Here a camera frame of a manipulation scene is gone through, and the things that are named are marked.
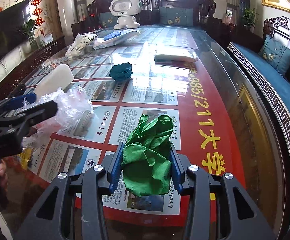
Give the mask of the green paper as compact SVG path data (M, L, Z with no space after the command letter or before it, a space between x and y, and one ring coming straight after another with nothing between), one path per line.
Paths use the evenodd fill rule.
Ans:
M125 188L137 197L167 194L170 187L173 122L168 115L148 118L142 115L129 135L121 163Z

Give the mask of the yellow snack wrapper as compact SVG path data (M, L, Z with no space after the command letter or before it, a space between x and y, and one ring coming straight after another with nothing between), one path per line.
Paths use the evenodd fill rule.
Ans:
M32 160L32 153L33 153L33 148L27 147L27 148L23 148L22 152L16 156L23 170L28 169L28 163Z

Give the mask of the clear plastic bag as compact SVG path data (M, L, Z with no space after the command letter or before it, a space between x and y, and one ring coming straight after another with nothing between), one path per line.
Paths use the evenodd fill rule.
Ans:
M24 148L37 148L40 144L50 137L52 133L56 133L61 129L70 126L79 120L85 112L93 113L92 103L88 99L86 90L83 87L76 86L64 92L58 88L51 94L43 95L37 102L29 103L23 100L23 109L33 109L35 106L42 106L43 103L54 101L58 110L56 115L34 125L36 132L30 137L22 140Z

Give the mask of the wooden tv cabinet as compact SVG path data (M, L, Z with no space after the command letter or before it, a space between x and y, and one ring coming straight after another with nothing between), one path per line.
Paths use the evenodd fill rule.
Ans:
M0 100L7 98L27 75L64 48L65 36L61 36L30 54L24 61L19 63L10 74L7 74L7 76L0 81Z

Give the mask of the white plastic bottle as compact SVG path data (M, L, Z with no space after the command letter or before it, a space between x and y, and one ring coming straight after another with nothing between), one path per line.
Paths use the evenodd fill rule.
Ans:
M74 80L67 64L60 64L44 77L36 86L34 93L39 100L45 94L51 94L58 88L65 89Z

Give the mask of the black flat television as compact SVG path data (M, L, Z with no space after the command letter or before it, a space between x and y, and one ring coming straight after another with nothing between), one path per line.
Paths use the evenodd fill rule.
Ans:
M28 39L22 26L30 19L28 0L0 12L0 59Z

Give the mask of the bamboo plant in vase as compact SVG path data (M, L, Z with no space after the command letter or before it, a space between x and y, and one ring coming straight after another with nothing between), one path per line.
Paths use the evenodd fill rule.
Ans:
M31 46L32 51L36 50L38 48L37 42L34 38L34 31L38 29L38 25L36 22L32 19L30 19L28 22L24 23L20 27L20 31L22 32L23 35L26 35L29 40L29 44Z

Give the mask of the red chinese knot decoration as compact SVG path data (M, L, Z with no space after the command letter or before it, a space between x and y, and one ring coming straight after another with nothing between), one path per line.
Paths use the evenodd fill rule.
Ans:
M40 16L41 13L43 12L43 9L39 7L40 3L42 0L33 0L30 5L34 6L34 11L32 15L35 16L35 25L38 27L41 27L41 25L45 22L45 20Z

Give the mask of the white printed plastic bag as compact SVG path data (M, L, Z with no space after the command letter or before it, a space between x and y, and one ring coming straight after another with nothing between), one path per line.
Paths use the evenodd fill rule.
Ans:
M65 56L68 58L72 58L80 55L84 49L92 44L94 40L97 39L96 34L86 33L86 34L77 34L73 44L71 44L68 50L65 53Z

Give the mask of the dark teal crumpled paper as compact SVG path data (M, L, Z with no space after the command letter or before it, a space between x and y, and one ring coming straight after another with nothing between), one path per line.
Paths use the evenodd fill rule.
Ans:
M115 81L128 80L131 78L132 74L132 65L130 63L114 65L109 72L109 76Z

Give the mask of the white tissue pack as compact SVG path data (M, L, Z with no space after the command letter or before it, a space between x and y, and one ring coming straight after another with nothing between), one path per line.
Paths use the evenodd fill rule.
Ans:
M193 49L184 48L161 48L158 49L154 56L155 62L182 61L197 62L198 56Z

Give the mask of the long wooden sofa blue cushion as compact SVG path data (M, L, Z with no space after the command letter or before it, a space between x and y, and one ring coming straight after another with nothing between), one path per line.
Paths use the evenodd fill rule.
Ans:
M285 16L266 19L263 37L270 37L290 49L290 19ZM290 62L279 71L265 61L255 44L242 46L230 42L227 48L253 79L274 111L290 159Z

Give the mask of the white toy robot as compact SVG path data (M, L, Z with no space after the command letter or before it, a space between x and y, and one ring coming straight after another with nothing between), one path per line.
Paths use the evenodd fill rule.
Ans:
M113 16L117 17L117 24L114 26L115 30L140 27L135 15L142 11L141 0L112 0L109 10Z

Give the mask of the teal embroidered pillow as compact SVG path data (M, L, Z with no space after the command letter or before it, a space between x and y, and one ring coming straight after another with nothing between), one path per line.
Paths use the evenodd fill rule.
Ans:
M290 67L290 49L281 42L266 35L259 56L270 64L281 76L285 76Z

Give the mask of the far wooden sofa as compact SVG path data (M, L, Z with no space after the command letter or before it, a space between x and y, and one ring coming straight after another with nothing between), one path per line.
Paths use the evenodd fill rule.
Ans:
M112 28L117 16L110 12L112 0L95 0L87 6L89 16L95 19L95 29ZM134 16L140 25L169 25L202 27L213 17L216 3L213 0L141 0Z

